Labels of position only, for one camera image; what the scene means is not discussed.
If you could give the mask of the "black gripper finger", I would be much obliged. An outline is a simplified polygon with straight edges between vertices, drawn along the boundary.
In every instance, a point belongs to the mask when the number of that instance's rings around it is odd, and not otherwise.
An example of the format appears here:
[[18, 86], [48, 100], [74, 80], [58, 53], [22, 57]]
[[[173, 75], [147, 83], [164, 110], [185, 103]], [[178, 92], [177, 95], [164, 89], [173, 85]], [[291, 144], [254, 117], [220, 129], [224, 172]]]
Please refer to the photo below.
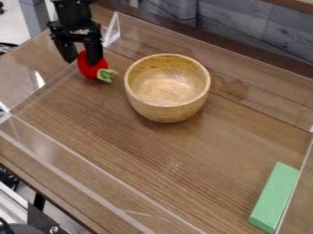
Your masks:
[[83, 39], [89, 65], [94, 66], [103, 58], [102, 34], [90, 32]]
[[55, 46], [62, 54], [62, 57], [67, 63], [71, 63], [78, 58], [78, 49], [71, 41], [67, 41], [62, 37], [54, 39]]

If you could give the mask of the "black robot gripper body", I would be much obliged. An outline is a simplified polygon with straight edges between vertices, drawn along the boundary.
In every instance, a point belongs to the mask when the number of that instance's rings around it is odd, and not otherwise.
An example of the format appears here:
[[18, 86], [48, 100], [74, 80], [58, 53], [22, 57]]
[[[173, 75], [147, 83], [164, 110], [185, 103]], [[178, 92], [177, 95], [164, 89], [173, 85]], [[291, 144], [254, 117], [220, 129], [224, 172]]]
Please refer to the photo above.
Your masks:
[[58, 19], [47, 23], [53, 39], [79, 41], [75, 34], [87, 31], [87, 36], [101, 39], [101, 25], [93, 20], [91, 4], [94, 0], [51, 0]]

